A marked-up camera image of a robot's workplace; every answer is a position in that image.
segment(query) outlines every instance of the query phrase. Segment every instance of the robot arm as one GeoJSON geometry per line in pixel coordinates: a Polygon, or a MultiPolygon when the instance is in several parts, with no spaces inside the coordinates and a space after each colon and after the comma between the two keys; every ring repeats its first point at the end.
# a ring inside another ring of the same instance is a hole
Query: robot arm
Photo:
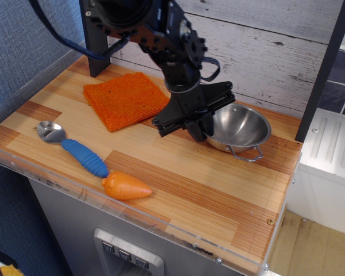
{"type": "MultiPolygon", "coordinates": [[[[128,41],[138,43],[161,68],[165,85],[171,92],[168,105],[152,121],[160,135],[165,136],[179,128],[187,129],[196,141],[204,141],[206,135],[212,135],[214,112],[235,100],[232,83],[200,84],[201,79],[211,81],[215,78],[220,65],[216,60],[204,57],[208,50],[205,39],[198,37],[179,5],[174,0],[86,1],[87,20],[100,32],[120,41],[101,55],[82,53],[95,58],[108,57],[108,53],[117,51],[128,41]],[[200,74],[202,62],[213,63],[218,70],[204,79],[200,74]]],[[[44,22],[37,1],[29,2],[44,22]]],[[[48,25],[50,32],[56,34],[48,25]]],[[[57,39],[69,46],[66,39],[57,39]]]]}

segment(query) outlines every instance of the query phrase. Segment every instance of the tile wall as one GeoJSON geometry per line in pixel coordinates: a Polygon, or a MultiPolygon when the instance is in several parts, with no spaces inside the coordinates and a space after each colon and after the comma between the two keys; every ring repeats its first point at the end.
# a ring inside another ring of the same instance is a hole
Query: tile wall
{"type": "Polygon", "coordinates": [[[319,108],[345,115],[345,52],[339,51],[325,89],[319,108]]]}

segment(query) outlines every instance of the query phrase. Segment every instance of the wooden countertop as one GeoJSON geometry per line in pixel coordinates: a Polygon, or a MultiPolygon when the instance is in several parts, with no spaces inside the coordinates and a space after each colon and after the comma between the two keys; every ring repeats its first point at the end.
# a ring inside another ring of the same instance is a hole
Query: wooden countertop
{"type": "MultiPolygon", "coordinates": [[[[302,145],[294,141],[300,121],[256,108],[269,120],[272,135],[255,163],[196,143],[183,130],[161,138],[151,119],[110,133],[84,98],[83,85],[130,72],[111,65],[91,78],[87,59],[80,58],[0,125],[0,163],[80,200],[92,198],[99,208],[107,205],[133,216],[155,233],[158,229],[199,254],[255,275],[276,227],[267,221],[279,219],[300,154],[302,145]],[[42,120],[60,124],[68,138],[91,148],[109,170],[142,179],[152,195],[120,204],[103,196],[100,178],[60,145],[38,137],[34,127],[42,120]]],[[[163,80],[150,79],[169,95],[163,80]]],[[[242,154],[255,155],[256,150],[242,154]]]]}

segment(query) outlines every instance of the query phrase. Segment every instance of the orange towel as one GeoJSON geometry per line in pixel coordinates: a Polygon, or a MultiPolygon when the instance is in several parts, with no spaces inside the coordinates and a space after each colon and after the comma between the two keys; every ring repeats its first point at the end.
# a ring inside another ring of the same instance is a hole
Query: orange towel
{"type": "Polygon", "coordinates": [[[83,94],[110,132],[158,114],[169,101],[141,72],[85,85],[83,94]]]}

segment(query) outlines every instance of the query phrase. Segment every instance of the blue spoon handle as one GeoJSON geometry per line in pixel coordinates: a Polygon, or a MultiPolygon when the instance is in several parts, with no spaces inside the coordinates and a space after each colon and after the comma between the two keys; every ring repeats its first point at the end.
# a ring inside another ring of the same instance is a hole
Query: blue spoon handle
{"type": "Polygon", "coordinates": [[[85,169],[95,176],[106,178],[109,174],[108,168],[101,158],[81,143],[72,139],[64,139],[62,141],[62,146],[74,156],[85,169]]]}

